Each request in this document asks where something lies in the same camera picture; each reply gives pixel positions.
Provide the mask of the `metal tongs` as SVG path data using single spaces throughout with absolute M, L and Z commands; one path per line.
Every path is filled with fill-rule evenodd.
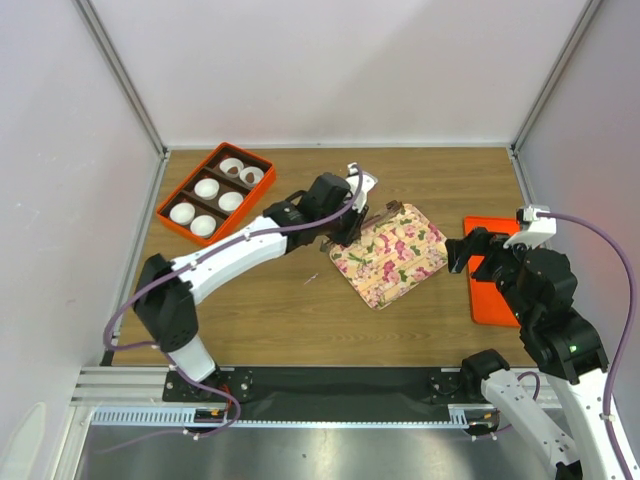
M 361 230 L 364 231 L 369 227 L 375 226 L 376 224 L 381 224 L 389 219 L 391 219 L 394 215 L 398 214 L 400 212 L 400 210 L 403 208 L 403 203 L 400 202 L 402 204 L 402 206 L 395 211 L 388 211 L 386 209 L 386 205 L 385 207 L 376 212 L 373 215 L 368 216 L 362 223 L 361 225 Z M 335 243 L 331 240 L 323 240 L 322 243 L 320 244 L 320 251 L 322 253 L 328 253 L 331 248 L 335 245 Z

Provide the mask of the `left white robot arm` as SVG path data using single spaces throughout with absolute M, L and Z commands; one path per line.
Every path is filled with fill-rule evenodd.
M 248 270 L 283 257 L 324 236 L 349 246 L 368 213 L 375 176 L 352 163 L 341 178 L 324 173 L 266 208 L 241 231 L 192 254 L 166 260 L 156 254 L 144 264 L 133 310 L 155 346 L 185 375 L 185 388 L 198 400 L 220 388 L 218 365 L 199 337 L 197 306 L 215 290 Z

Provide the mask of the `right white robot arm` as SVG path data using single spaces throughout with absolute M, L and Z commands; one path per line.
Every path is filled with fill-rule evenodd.
M 520 325 L 519 336 L 560 401 L 564 432 L 529 397 L 494 349 L 463 360 L 460 388 L 487 400 L 510 422 L 556 479 L 636 479 L 639 464 L 606 389 L 614 369 L 596 328 L 573 307 L 578 281 L 568 257 L 511 244 L 508 236 L 476 228 L 445 242 L 448 269 L 459 273 L 473 256 L 473 274 L 495 284 Z

